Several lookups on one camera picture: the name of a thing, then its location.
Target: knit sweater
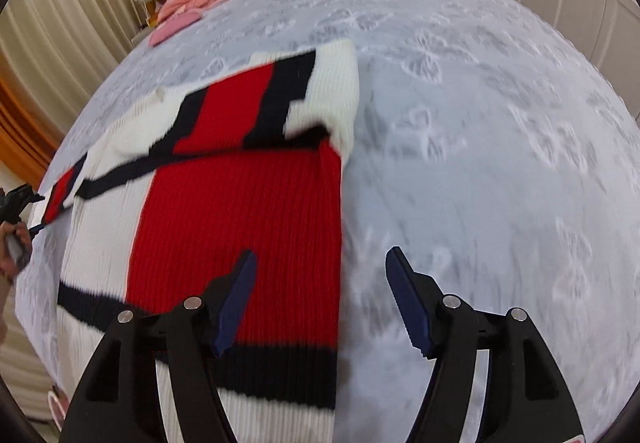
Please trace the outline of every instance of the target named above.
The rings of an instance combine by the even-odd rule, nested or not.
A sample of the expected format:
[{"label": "knit sweater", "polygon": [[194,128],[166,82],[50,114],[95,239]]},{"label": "knit sweater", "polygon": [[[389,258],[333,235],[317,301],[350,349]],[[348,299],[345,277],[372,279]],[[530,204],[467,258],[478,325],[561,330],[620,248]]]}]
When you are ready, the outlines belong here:
[{"label": "knit sweater", "polygon": [[[72,393],[118,312],[158,314],[257,254],[236,343],[212,362],[239,442],[332,439],[340,287],[340,178],[358,71],[346,40],[254,55],[214,83],[156,89],[114,122],[34,215],[71,207],[58,347]],[[180,441],[158,366],[170,442]]]}]

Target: bed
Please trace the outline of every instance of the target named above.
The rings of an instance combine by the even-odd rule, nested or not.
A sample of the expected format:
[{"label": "bed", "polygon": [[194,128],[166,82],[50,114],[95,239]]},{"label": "bed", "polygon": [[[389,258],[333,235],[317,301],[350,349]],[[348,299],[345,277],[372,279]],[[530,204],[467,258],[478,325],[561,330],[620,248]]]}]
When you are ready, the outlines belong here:
[{"label": "bed", "polygon": [[[595,441],[640,381],[640,134],[590,63],[513,0],[225,2],[123,61],[42,190],[154,87],[225,76],[256,51],[343,37],[356,46],[361,91],[342,184],[334,441],[404,441],[428,383],[431,363],[408,342],[384,278],[394,245],[476,309],[524,307]],[[72,392],[55,335],[67,230],[63,217],[36,238],[16,310]],[[481,357],[465,443],[478,429],[483,374]]]}]

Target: red knit panel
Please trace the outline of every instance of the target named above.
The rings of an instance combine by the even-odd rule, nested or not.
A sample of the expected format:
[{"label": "red knit panel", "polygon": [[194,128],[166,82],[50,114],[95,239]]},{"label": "red knit panel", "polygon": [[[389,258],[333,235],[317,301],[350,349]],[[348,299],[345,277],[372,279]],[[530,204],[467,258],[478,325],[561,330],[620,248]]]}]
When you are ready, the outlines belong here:
[{"label": "red knit panel", "polygon": [[245,71],[209,87],[193,132],[175,145],[175,154],[240,147],[254,127],[273,64]]},{"label": "red knit panel", "polygon": [[56,220],[60,215],[60,212],[62,211],[62,203],[69,194],[70,188],[68,188],[68,186],[73,178],[74,169],[75,167],[71,167],[67,170],[62,178],[58,180],[58,183],[53,187],[51,196],[49,197],[49,202],[47,203],[47,208],[44,212],[44,217],[42,218],[42,222],[46,225]]},{"label": "red knit panel", "polygon": [[167,166],[146,198],[126,300],[168,311],[250,248],[257,283],[238,341],[335,349],[340,245],[340,158],[327,140]]}]

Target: silver pin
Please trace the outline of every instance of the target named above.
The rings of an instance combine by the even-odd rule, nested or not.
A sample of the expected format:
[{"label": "silver pin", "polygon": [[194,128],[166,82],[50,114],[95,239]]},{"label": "silver pin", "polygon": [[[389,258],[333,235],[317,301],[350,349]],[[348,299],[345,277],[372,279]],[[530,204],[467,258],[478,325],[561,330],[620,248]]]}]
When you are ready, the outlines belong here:
[{"label": "silver pin", "polygon": [[528,317],[527,312],[524,309],[514,308],[511,310],[511,316],[518,322],[524,322]]},{"label": "silver pin", "polygon": [[129,311],[128,309],[121,311],[120,314],[118,315],[118,322],[120,322],[121,324],[126,324],[127,322],[131,322],[132,320],[133,320],[133,311]]},{"label": "silver pin", "polygon": [[198,309],[202,306],[202,299],[200,297],[189,297],[184,301],[185,309]]},{"label": "silver pin", "polygon": [[447,295],[444,299],[442,299],[442,303],[446,305],[446,307],[451,309],[457,309],[460,307],[462,302],[455,295]]}]

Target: orange curtain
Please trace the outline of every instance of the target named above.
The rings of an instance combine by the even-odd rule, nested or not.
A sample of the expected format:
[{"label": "orange curtain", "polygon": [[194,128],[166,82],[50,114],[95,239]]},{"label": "orange curtain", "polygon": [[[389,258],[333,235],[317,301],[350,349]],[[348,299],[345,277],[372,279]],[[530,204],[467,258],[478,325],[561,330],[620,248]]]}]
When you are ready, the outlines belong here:
[{"label": "orange curtain", "polygon": [[38,188],[62,138],[39,116],[0,60],[0,160],[18,178]]}]

